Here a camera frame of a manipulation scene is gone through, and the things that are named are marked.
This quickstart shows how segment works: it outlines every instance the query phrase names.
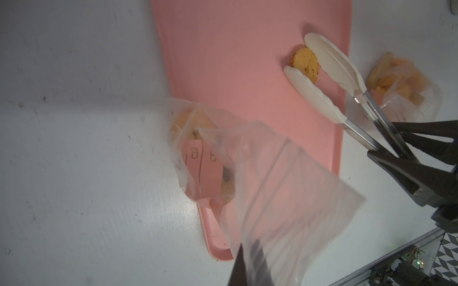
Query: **tongs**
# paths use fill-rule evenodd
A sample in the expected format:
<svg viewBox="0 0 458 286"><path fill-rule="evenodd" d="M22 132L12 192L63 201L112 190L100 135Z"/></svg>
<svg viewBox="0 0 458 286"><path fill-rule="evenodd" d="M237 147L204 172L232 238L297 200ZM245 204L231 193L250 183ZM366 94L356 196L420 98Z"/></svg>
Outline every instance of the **tongs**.
<svg viewBox="0 0 458 286"><path fill-rule="evenodd" d="M298 93L366 147L369 150L367 156L390 174L413 201L420 206L437 207L432 219L440 227L448 232L458 232L458 121L421 124L390 122L347 56L319 34L307 34L304 42L315 53L323 70L361 106L399 157L343 115L301 71L286 66L285 75ZM454 141L446 143L414 133L449 137ZM446 164L455 165L455 168L452 172L446 172L421 164L406 142Z"/></svg>
<svg viewBox="0 0 458 286"><path fill-rule="evenodd" d="M361 106L366 116L375 124L398 156L417 162L417 158L404 142L399 131L368 92L361 74L348 57L322 35L308 33L304 37L304 42L315 53L322 69ZM380 153L389 153L379 142L343 115L339 108L298 69L286 66L284 72L302 97L328 119L340 125L364 147Z"/></svg>

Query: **clear plastic bag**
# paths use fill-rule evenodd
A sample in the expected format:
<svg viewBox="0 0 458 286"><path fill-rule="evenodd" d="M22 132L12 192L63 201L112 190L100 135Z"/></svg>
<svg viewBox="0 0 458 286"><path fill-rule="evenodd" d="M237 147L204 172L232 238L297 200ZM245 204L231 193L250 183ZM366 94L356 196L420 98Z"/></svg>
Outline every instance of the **clear plastic bag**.
<svg viewBox="0 0 458 286"><path fill-rule="evenodd" d="M431 122L439 113L442 91L409 59L387 53L367 80L372 96L393 122Z"/></svg>
<svg viewBox="0 0 458 286"><path fill-rule="evenodd" d="M364 198L265 124L197 103L176 104L186 115L174 119L171 155L188 197L212 209L234 257L242 243L248 285L299 285L308 265L347 227ZM187 122L180 123L184 117ZM204 189L203 173L200 183L193 177L182 151L191 136L228 169L233 191Z"/></svg>

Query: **food in plastic bag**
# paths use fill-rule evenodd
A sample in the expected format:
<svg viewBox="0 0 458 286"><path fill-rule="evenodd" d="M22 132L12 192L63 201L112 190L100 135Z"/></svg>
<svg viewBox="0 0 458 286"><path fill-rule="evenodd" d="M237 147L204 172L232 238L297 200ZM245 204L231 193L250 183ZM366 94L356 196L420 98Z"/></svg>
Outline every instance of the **food in plastic bag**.
<svg viewBox="0 0 458 286"><path fill-rule="evenodd" d="M261 122L245 122L198 103L175 104L170 150L186 195L212 209L234 257L243 245L248 285L299 285L308 265L349 224L363 197ZM189 148L203 154L202 166L207 160L213 168L204 173L203 167L190 164ZM218 186L224 168L235 182L234 192Z"/></svg>
<svg viewBox="0 0 458 286"><path fill-rule="evenodd" d="M391 121L431 122L442 104L442 91L409 59L387 53L372 70L367 87Z"/></svg>

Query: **white silicone tong tip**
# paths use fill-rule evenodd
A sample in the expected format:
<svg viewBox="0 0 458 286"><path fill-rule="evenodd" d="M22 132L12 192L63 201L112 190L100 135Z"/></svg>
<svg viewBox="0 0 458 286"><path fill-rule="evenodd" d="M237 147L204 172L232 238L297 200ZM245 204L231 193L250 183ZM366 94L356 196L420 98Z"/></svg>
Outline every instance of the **white silicone tong tip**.
<svg viewBox="0 0 458 286"><path fill-rule="evenodd" d="M326 118L336 124L344 123L347 120L339 108L300 70L286 66L284 72L297 92Z"/></svg>
<svg viewBox="0 0 458 286"><path fill-rule="evenodd" d="M316 33L305 35L304 42L315 53L323 70L351 96L356 97L367 91L361 74L332 42Z"/></svg>

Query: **pink cutting board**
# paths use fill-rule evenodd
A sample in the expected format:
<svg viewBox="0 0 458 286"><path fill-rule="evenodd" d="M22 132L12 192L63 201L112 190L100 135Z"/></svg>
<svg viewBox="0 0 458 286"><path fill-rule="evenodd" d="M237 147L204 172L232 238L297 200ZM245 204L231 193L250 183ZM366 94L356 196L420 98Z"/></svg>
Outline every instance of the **pink cutting board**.
<svg viewBox="0 0 458 286"><path fill-rule="evenodd" d="M349 52L351 0L151 0L172 96L260 120L338 174L342 130L290 85L283 67L308 32ZM316 85L344 111L345 92L321 71ZM200 208L210 254L228 260L210 210Z"/></svg>

